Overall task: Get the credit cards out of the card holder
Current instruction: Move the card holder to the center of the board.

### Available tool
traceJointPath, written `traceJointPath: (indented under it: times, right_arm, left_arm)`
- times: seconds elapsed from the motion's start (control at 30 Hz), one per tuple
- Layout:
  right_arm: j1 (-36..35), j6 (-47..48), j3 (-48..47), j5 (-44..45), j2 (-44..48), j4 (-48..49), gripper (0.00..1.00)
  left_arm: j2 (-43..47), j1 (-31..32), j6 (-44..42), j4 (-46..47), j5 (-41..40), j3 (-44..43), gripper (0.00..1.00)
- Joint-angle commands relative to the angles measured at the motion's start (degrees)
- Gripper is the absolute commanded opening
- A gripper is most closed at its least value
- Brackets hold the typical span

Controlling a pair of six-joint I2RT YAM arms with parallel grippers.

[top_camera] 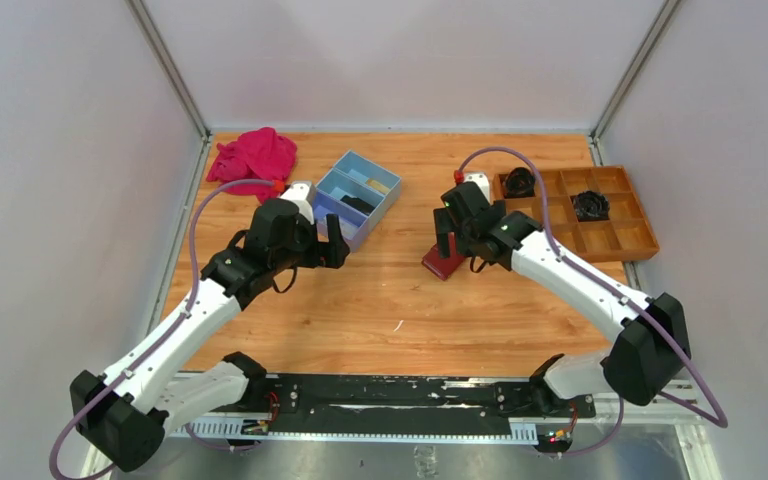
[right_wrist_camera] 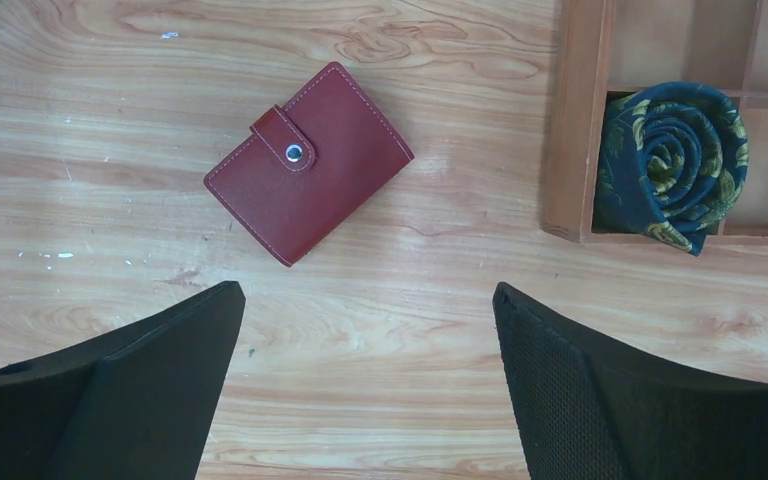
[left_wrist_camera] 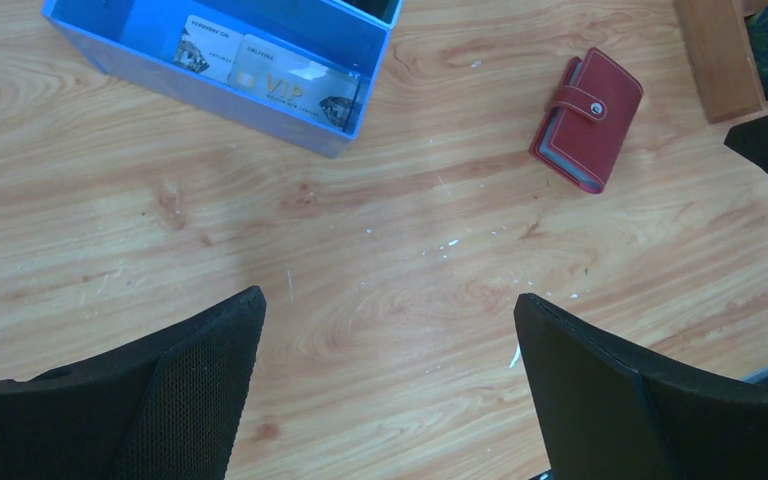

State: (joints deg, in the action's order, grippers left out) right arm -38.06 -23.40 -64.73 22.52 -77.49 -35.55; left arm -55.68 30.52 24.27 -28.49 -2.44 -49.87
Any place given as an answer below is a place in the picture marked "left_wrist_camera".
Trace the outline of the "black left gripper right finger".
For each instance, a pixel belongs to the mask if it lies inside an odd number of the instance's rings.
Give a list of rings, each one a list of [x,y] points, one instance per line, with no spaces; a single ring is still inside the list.
[[[550,479],[768,479],[768,367],[735,380],[540,296],[514,309]]]

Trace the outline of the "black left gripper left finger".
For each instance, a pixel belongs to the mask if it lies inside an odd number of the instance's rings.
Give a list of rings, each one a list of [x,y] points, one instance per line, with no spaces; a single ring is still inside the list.
[[[266,300],[256,286],[116,349],[0,381],[0,479],[221,479]]]

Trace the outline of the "red leather card holder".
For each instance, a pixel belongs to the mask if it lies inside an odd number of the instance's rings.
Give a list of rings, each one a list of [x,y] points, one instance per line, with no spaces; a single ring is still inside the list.
[[[569,60],[530,153],[589,194],[604,191],[644,89],[597,47]]]

